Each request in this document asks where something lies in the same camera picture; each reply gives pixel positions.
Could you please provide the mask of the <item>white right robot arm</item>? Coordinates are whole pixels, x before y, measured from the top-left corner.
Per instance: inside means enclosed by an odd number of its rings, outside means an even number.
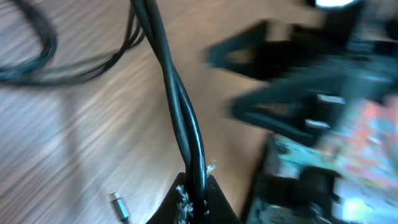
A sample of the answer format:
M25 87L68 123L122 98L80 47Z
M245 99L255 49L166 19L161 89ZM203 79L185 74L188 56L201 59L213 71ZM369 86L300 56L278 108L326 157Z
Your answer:
M397 2L305 1L320 27L267 40L271 21L209 46L206 61L264 87L230 114L269 131L244 223L397 222Z

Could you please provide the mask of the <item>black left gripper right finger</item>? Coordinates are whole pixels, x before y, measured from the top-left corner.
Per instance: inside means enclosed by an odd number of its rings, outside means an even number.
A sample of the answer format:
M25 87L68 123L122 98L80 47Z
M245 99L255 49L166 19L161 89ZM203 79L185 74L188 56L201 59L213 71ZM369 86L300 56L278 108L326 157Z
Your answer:
M218 185L215 177L211 175L216 169L217 162L211 161L211 164L206 168L206 187L207 187L207 211L205 216L207 223L210 224L241 224L241 221L234 213L231 205L224 196L223 191Z

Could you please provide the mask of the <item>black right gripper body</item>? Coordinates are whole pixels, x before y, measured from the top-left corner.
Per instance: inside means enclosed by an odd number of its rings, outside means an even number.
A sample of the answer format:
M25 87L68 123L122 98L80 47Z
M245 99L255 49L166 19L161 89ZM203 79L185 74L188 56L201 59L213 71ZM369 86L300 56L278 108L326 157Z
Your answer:
M236 97L231 114L304 146L335 130L347 107L359 99L382 101L397 92L397 44L369 39L377 1L307 6L326 14L320 28L294 25L287 40L269 41L269 21L206 50L206 61L269 83Z

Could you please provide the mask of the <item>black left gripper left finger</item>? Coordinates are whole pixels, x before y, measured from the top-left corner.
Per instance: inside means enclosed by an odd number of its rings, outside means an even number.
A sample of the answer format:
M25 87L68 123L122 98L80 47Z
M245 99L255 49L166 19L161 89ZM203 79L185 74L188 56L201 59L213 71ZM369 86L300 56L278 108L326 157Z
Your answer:
M177 175L157 211L147 224L187 224L193 216L193 203L185 187L186 176Z

